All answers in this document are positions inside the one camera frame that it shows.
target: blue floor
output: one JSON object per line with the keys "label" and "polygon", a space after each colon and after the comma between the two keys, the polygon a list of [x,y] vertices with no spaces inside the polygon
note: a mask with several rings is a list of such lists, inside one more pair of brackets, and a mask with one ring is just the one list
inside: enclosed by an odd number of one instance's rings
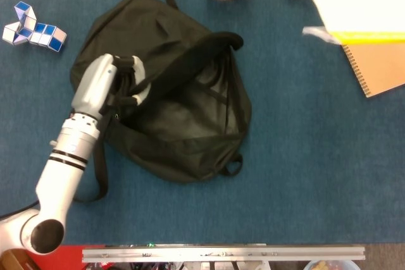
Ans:
{"label": "blue floor", "polygon": [[[16,21],[18,1],[0,0],[1,26]],[[0,214],[36,199],[48,143],[70,110],[75,56],[93,20],[120,0],[23,1],[68,42],[61,54],[0,42]],[[109,194],[72,205],[65,243],[405,242],[405,87],[367,99],[340,47],[301,35],[321,25],[311,0],[177,1],[245,40],[244,169],[177,185],[107,148]],[[89,168],[79,193],[96,192]]]}

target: plastic container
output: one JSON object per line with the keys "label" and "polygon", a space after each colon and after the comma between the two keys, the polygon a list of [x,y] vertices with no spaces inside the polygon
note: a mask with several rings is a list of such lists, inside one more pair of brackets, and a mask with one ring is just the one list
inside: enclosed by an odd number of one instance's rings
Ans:
{"label": "plastic container", "polygon": [[327,270],[323,266],[319,267],[321,262],[325,263],[328,270],[360,270],[353,261],[311,261],[304,270]]}

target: black stripe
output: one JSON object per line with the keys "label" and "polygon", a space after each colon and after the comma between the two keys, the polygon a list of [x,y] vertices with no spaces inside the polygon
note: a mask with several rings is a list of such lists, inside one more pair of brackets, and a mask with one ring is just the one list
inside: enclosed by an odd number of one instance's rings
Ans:
{"label": "black stripe", "polygon": [[57,161],[57,162],[63,163],[63,164],[68,164],[69,166],[78,168],[78,169],[80,169],[80,170],[82,170],[82,171],[84,171],[84,169],[86,168],[86,167],[81,166],[81,165],[79,165],[79,164],[75,164],[75,163],[73,163],[73,162],[71,162],[71,161],[66,161],[66,160],[64,160],[64,159],[62,159],[62,158],[57,158],[57,157],[53,157],[53,156],[49,156],[49,160],[50,160],[50,161]]}
{"label": "black stripe", "polygon": [[92,115],[90,115],[88,113],[85,113],[85,112],[73,112],[73,114],[81,114],[81,115],[84,115],[84,116],[91,117],[92,119],[94,119],[96,121],[98,120],[96,117],[94,117],[94,116],[92,116]]}
{"label": "black stripe", "polygon": [[28,218],[27,219],[27,221],[23,224],[23,226],[21,227],[21,231],[20,231],[20,241],[21,241],[21,243],[23,243],[23,230],[24,230],[24,227],[25,227],[25,225],[27,224],[27,222],[29,222],[29,220],[30,219],[32,219],[32,218],[34,218],[34,217],[36,217],[38,214],[36,214],[36,215],[33,215],[33,216],[31,216],[30,218]]}
{"label": "black stripe", "polygon": [[81,158],[80,156],[76,156],[74,154],[66,153],[65,151],[60,151],[60,150],[53,149],[52,153],[61,154],[61,155],[64,155],[64,156],[69,156],[70,158],[76,159],[77,161],[81,161],[82,163],[87,164],[86,159]]}

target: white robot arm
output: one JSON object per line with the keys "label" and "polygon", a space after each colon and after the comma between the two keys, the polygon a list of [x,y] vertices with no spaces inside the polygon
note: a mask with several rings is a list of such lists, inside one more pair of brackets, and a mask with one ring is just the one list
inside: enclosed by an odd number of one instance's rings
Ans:
{"label": "white robot arm", "polygon": [[[0,221],[0,255],[8,249],[48,254],[63,241],[66,214],[98,139],[100,110],[116,76],[114,60],[105,54],[86,69],[72,101],[74,114],[65,120],[53,142],[36,187],[40,210],[29,209]],[[134,57],[134,73],[139,70],[144,77],[143,64]]]}

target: spiral binding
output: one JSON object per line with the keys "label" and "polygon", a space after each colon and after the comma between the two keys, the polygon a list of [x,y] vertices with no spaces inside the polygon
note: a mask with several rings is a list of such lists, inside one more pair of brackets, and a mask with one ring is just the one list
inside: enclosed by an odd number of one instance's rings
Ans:
{"label": "spiral binding", "polygon": [[366,94],[366,96],[369,96],[371,94],[371,91],[368,88],[363,75],[361,74],[359,66],[357,65],[357,62],[354,59],[352,52],[350,51],[348,46],[342,46],[342,47],[343,47],[343,51],[346,53],[346,56],[350,62],[350,65],[352,66],[353,72],[360,83],[361,89],[363,90],[364,94]]}

